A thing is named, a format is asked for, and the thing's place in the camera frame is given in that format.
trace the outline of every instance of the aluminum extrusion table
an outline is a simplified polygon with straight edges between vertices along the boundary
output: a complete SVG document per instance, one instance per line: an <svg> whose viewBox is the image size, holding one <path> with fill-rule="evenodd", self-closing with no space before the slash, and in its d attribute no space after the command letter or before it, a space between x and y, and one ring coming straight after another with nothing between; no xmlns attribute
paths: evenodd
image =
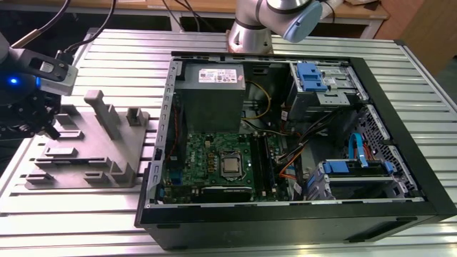
<svg viewBox="0 0 457 257"><path fill-rule="evenodd" d="M298 44L273 37L277 54L362 57L413 134L445 189L457 201L457 114L440 85L406 47L388 40L310 37ZM104 92L117 111L141 107L149 120L143 162L153 154L155 131L172 50L225 51L225 34L107 29L80 48L73 96L63 99L88 109L84 94ZM24 187L29 173L25 139L0 179L1 256L452 256L457 254L457 218L422 225L374 243L270 246L167 252L133 227L141 181L133 188L37 190Z"/></svg>

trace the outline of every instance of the wooden table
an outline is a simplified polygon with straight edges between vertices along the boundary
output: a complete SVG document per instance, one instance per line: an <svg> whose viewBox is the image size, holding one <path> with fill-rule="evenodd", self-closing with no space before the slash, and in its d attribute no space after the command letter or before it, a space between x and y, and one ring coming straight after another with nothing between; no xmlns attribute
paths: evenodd
<svg viewBox="0 0 457 257"><path fill-rule="evenodd" d="M165 0L173 14L177 17L191 17L192 14L173 0ZM236 0L188 0L195 11L200 16L211 18L235 18ZM48 11L55 12L64 0L0 0L0 9L21 11ZM75 13L105 13L112 0L72 0L68 12ZM119 3L116 14L156 15L169 16L161 0L145 0L143 2ZM365 9L362 6L353 6L344 3L334 10L337 24L365 25L362 39L374 38L382 21L389 18L389 13L382 6L374 11ZM321 20L322 23L332 23L332 15ZM180 27L171 19L173 31L180 31Z"/></svg>

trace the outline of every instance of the white label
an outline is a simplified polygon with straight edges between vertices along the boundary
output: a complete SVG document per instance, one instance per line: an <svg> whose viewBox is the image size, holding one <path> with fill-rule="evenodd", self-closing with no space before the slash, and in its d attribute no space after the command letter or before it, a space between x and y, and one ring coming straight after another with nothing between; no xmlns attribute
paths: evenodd
<svg viewBox="0 0 457 257"><path fill-rule="evenodd" d="M324 83L325 84L336 84L336 81L332 78L324 78Z"/></svg>
<svg viewBox="0 0 457 257"><path fill-rule="evenodd" d="M201 69L199 72L200 83L237 83L236 70Z"/></svg>
<svg viewBox="0 0 457 257"><path fill-rule="evenodd" d="M298 185L298 183L296 182L293 184L293 189L297 191L297 193L301 195L301 186Z"/></svg>
<svg viewBox="0 0 457 257"><path fill-rule="evenodd" d="M286 111L281 112L281 120L286 121L286 116L289 115L289 113Z"/></svg>

